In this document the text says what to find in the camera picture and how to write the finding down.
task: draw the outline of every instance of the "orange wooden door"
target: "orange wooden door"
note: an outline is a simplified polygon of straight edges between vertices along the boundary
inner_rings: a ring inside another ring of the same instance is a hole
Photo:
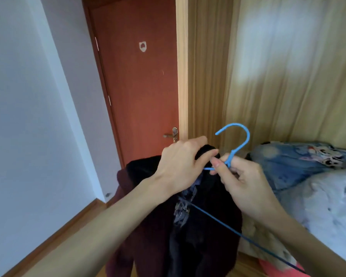
[[[175,0],[120,0],[91,15],[123,162],[159,155],[178,128]]]

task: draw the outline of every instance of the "white sticker on door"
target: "white sticker on door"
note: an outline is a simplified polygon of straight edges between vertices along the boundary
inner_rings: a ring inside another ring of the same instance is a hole
[[[146,51],[146,42],[140,42],[139,45],[140,45],[140,50],[142,52],[145,52]]]

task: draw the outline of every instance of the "hanger hook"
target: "hanger hook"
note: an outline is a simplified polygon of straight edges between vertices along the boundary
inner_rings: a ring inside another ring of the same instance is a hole
[[[228,127],[231,127],[231,126],[240,126],[240,127],[242,127],[246,131],[247,137],[246,137],[246,140],[240,146],[238,146],[237,148],[231,150],[231,153],[228,156],[228,159],[224,162],[227,165],[228,168],[231,167],[231,161],[232,161],[232,158],[234,157],[235,153],[238,152],[240,149],[242,149],[247,143],[249,143],[249,140],[250,140],[250,131],[247,129],[246,126],[244,126],[243,124],[240,124],[240,123],[230,123],[230,124],[227,124],[225,127],[223,127],[222,129],[218,130],[215,134],[219,135],[224,130],[226,130]],[[204,170],[214,170],[214,168],[208,167],[208,168],[204,168]]]

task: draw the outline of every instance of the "pink fabric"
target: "pink fabric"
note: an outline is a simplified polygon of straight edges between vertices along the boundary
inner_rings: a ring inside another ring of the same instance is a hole
[[[279,271],[269,261],[259,260],[259,263],[262,266],[264,272],[269,277],[307,277],[309,276],[295,269],[288,269],[283,272]],[[303,269],[303,267],[299,263],[297,264],[297,267]]]

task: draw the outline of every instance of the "hand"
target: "hand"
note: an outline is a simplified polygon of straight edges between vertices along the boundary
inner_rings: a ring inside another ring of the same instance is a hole
[[[234,156],[228,169],[223,163],[228,156],[229,154],[225,154],[220,160],[211,158],[210,162],[215,171],[210,173],[219,174],[226,190],[240,210],[267,227],[270,227],[275,220],[284,218],[283,215],[287,216],[270,188],[261,166]]]
[[[208,139],[201,136],[178,141],[163,150],[157,171],[151,177],[161,191],[162,202],[191,186],[210,158],[218,153],[212,149],[195,160],[198,150],[207,143]]]

